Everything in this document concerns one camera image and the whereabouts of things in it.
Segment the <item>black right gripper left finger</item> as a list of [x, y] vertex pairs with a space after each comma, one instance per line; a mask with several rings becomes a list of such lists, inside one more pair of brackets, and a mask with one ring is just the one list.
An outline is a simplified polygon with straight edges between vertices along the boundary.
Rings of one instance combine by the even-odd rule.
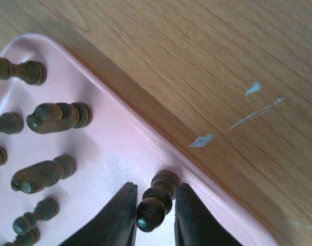
[[126, 182], [86, 225], [61, 245], [135, 245], [138, 186]]

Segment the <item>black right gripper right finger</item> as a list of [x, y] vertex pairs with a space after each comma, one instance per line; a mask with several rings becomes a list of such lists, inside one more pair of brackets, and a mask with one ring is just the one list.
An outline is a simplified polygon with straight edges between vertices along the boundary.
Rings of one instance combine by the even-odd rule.
[[177, 189], [174, 234], [176, 245], [240, 245], [188, 183]]

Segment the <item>dark chess piece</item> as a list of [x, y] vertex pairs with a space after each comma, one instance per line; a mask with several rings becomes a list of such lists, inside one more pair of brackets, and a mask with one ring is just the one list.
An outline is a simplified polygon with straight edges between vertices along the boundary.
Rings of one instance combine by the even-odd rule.
[[0, 57], [0, 80], [17, 77], [29, 85], [42, 85], [47, 78], [47, 70], [43, 63], [28, 60], [24, 63], [13, 64], [6, 58]]
[[174, 172], [160, 170], [155, 174], [136, 209], [135, 223], [141, 231], [151, 232], [162, 224], [172, 209], [179, 184]]
[[25, 194], [34, 194], [53, 186], [61, 179], [72, 176], [77, 163], [70, 155], [64, 154], [53, 160], [45, 160], [17, 171], [11, 179], [11, 188]]

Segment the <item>pink plastic tray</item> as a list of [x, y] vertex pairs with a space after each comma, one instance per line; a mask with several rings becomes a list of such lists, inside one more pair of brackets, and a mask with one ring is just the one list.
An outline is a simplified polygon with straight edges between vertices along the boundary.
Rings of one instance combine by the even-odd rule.
[[[191, 185], [242, 245], [276, 245], [263, 225], [60, 44], [40, 34], [23, 34], [3, 48], [1, 57], [15, 64], [42, 62], [47, 79], [41, 86], [18, 78], [0, 80], [0, 115], [15, 111], [26, 118], [43, 103], [83, 102], [92, 108], [93, 119], [85, 128], [58, 133], [37, 134], [27, 126], [18, 134], [0, 133], [0, 146], [8, 154], [0, 166], [0, 245], [15, 239], [14, 220], [48, 196], [58, 201], [60, 212], [39, 223], [38, 245], [59, 245], [94, 217], [124, 183], [133, 182], [142, 195], [160, 170], [170, 170]], [[63, 154], [77, 163], [71, 177], [31, 195], [11, 189], [17, 171]]]

